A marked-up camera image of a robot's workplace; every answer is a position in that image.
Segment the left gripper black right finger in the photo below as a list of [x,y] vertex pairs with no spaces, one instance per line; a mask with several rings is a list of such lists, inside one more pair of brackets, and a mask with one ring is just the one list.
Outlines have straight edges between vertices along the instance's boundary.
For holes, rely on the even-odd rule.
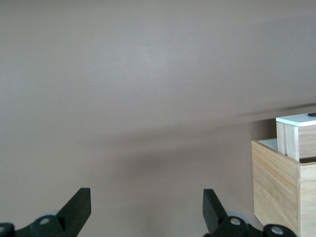
[[203,217],[208,229],[206,237],[295,237],[289,228],[268,224],[263,230],[254,228],[237,216],[230,216],[213,189],[203,190]]

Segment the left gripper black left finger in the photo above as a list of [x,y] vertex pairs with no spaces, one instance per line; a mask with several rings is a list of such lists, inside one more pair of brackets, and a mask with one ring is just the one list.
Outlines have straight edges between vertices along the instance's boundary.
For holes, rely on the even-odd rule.
[[76,237],[91,214],[90,188],[80,188],[55,215],[44,215],[19,230],[0,224],[2,237]]

